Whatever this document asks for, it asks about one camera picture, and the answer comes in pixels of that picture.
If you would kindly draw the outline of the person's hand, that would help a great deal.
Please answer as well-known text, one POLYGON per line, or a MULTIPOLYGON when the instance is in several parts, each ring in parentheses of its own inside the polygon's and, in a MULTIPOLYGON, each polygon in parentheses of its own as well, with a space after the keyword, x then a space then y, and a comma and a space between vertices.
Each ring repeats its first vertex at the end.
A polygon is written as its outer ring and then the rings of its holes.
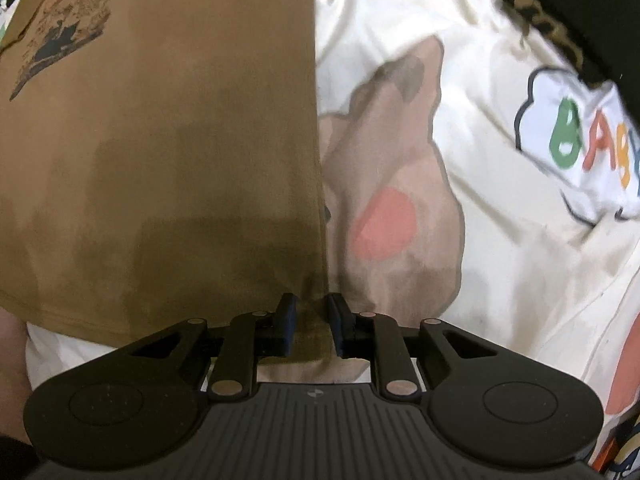
POLYGON ((30 443, 23 422, 24 406, 32 393, 26 368, 27 332, 24 322, 2 309, 0 313, 1 434, 30 443))

